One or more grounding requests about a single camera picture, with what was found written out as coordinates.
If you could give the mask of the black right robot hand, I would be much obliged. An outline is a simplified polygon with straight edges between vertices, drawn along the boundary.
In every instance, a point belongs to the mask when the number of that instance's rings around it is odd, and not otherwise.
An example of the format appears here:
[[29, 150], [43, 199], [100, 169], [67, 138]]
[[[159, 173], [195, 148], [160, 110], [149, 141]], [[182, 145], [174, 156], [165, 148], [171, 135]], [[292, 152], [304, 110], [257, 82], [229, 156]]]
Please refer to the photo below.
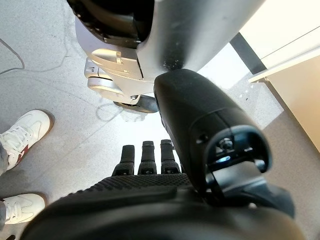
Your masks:
[[262, 131], [204, 76], [159, 75], [154, 96], [169, 139], [122, 149], [112, 176], [49, 205], [23, 240], [302, 240], [290, 193], [266, 181], [272, 154]]

